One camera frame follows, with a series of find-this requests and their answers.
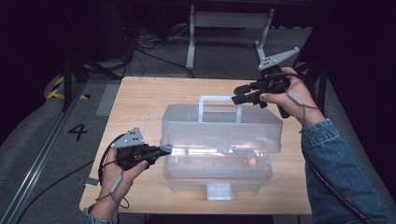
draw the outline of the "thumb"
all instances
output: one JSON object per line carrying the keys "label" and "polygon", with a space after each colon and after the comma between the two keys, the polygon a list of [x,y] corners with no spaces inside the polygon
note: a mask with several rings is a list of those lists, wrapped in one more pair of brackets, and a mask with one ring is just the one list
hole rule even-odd
{"label": "thumb", "polygon": [[263,93],[260,100],[270,104],[281,105],[285,101],[285,94]]}
{"label": "thumb", "polygon": [[143,173],[143,171],[146,169],[146,167],[149,165],[147,161],[141,161],[139,162],[134,168],[126,171],[124,173],[124,176],[131,181],[134,181],[135,178],[137,178],[140,174]]}

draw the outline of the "wrist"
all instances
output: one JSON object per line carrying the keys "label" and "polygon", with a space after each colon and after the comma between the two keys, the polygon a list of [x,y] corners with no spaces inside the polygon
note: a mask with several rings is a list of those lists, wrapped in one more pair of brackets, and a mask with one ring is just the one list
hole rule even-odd
{"label": "wrist", "polygon": [[309,128],[325,119],[326,118],[319,109],[306,108],[304,120],[299,120],[299,121],[302,124],[303,128]]}
{"label": "wrist", "polygon": [[109,195],[97,201],[89,213],[92,217],[102,220],[116,219],[119,213],[119,205]]}

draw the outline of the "table surface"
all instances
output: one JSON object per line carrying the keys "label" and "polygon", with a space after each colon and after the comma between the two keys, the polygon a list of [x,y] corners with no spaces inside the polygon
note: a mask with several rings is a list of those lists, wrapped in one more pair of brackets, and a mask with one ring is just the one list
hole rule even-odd
{"label": "table surface", "polygon": [[[102,155],[118,135],[138,126],[151,146],[161,140],[162,116],[170,104],[198,104],[201,95],[233,95],[233,89],[249,80],[175,77],[125,77],[117,94],[98,148],[90,177],[97,178]],[[268,109],[280,117],[277,107]],[[301,125],[294,118],[282,119],[281,151],[270,154],[273,177],[258,191],[233,192],[227,202],[210,202],[206,192],[175,192],[163,177],[164,157],[135,181],[120,212],[142,214],[311,214],[306,193]],[[94,203],[100,188],[84,189],[80,209]]]}

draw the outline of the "clear plastic storage box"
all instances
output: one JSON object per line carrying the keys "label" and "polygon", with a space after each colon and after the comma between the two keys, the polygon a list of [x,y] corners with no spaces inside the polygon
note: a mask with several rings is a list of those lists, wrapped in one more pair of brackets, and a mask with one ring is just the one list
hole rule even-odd
{"label": "clear plastic storage box", "polygon": [[224,196],[228,187],[259,189],[272,177],[268,153],[280,151],[282,120],[256,105],[205,101],[231,96],[202,96],[198,105],[169,105],[163,114],[161,148],[172,151],[164,167],[169,188],[210,190],[209,200],[231,199]]}

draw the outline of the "metal stand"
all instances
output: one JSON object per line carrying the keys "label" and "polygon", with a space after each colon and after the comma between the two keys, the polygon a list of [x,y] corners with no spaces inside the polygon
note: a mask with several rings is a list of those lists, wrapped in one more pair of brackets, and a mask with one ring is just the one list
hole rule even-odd
{"label": "metal stand", "polygon": [[267,37],[273,14],[273,9],[269,9],[267,13],[195,12],[195,6],[191,5],[190,42],[186,67],[192,69],[194,65],[194,31],[197,26],[262,29],[262,38],[260,41],[256,41],[255,45],[259,58],[264,59],[265,54],[262,47]]}
{"label": "metal stand", "polygon": [[58,35],[56,40],[58,41],[64,55],[64,108],[62,109],[64,112],[73,101],[72,74],[76,77],[78,82],[86,82],[90,78],[84,64],[89,65],[96,71],[99,71],[112,79],[121,79],[121,77],[112,73],[100,64],[77,54],[75,51],[75,44],[72,41],[73,37],[77,34],[70,32],[71,30],[74,30],[71,28],[71,26],[73,27],[73,24],[71,24],[71,21],[69,20],[69,15],[65,10],[62,1],[43,1],[42,5],[48,12],[52,26]]}

